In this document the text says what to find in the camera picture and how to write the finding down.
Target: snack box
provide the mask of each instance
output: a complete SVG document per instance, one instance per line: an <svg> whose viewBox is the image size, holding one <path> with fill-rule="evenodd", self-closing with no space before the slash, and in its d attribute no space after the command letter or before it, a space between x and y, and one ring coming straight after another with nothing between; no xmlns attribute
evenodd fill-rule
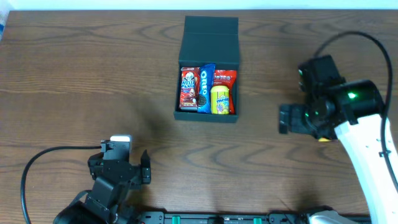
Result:
<svg viewBox="0 0 398 224"><path fill-rule="evenodd" d="M235 114L201 114L180 109L181 68L215 63L217 70L236 70L232 89ZM235 123L239 117L239 39L237 17L186 16L178 59L174 119Z"/></svg>

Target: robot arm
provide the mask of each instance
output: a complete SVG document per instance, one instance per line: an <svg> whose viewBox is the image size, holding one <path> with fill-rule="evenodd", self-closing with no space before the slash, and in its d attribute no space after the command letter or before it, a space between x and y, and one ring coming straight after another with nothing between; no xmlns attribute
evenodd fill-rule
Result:
<svg viewBox="0 0 398 224"><path fill-rule="evenodd" d="M311 134L316 139L339 139L358 175L373 223L398 223L398 192L387 168L388 156L398 174L398 155L386 123L389 154L381 144L381 115L384 103L369 80L346 83L331 56L313 58L299 66L304 105L280 107L279 132ZM327 213L309 217L310 223L346 223Z"/></svg>
<svg viewBox="0 0 398 224"><path fill-rule="evenodd" d="M384 158L380 156L380 125L378 114L358 119L335 128L351 159L368 203L372 223L398 223L398 193L392 183ZM398 174L398 155L392 141L390 124L386 124L387 149L395 174Z"/></svg>
<svg viewBox="0 0 398 224"><path fill-rule="evenodd" d="M141 156L140 165L129 163L132 137L114 135L101 142L101 152L88 159L88 167L94 186L87 193L84 203L79 201L80 193L73 202L60 212L54 224L102 224L132 223L136 213L132 207L120 204L131 189L140 189L142 184L150 184L150 159L147 151Z"/></svg>

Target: oreo package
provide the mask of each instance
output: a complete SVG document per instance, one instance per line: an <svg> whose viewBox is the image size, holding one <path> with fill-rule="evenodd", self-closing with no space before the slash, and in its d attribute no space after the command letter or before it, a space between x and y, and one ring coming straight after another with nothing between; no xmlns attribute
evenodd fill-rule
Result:
<svg viewBox="0 0 398 224"><path fill-rule="evenodd" d="M207 64L200 67L200 91L198 95L198 113L211 114L210 90L213 86L213 77L216 64Z"/></svg>

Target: candy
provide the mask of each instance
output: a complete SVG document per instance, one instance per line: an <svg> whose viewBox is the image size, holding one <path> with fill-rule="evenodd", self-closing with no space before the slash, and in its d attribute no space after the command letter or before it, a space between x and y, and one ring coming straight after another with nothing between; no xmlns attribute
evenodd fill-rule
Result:
<svg viewBox="0 0 398 224"><path fill-rule="evenodd" d="M214 73L213 86L226 86L229 89L229 113L235 114L235 108L232 101L232 88L236 80L236 71L234 70L216 70Z"/></svg>
<svg viewBox="0 0 398 224"><path fill-rule="evenodd" d="M210 90L216 65L211 63L200 68L200 91L198 95L198 113L211 113Z"/></svg>
<svg viewBox="0 0 398 224"><path fill-rule="evenodd" d="M227 86L214 86L211 89L211 113L229 114L229 89Z"/></svg>
<svg viewBox="0 0 398 224"><path fill-rule="evenodd" d="M182 111L197 111L197 93L199 92L199 68L181 68L180 109Z"/></svg>

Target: wooden table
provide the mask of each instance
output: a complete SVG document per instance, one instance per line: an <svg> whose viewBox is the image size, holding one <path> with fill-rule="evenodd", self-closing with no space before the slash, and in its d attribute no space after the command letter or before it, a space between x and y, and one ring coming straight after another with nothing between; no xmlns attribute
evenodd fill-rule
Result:
<svg viewBox="0 0 398 224"><path fill-rule="evenodd" d="M174 120L185 15L239 17L236 124ZM0 223L23 222L19 187L33 155L98 145L116 133L135 137L132 162L145 149L152 158L152 183L131 196L133 204L170 212L329 205L368 213L340 143L279 134L278 107L303 101L297 65L344 30L374 34L398 71L397 26L398 11L13 11L0 43ZM385 95L386 66L370 41L347 38L327 52L348 80L371 79ZM94 153L51 152L33 164L27 206L34 223L52 223L92 188L86 161Z"/></svg>

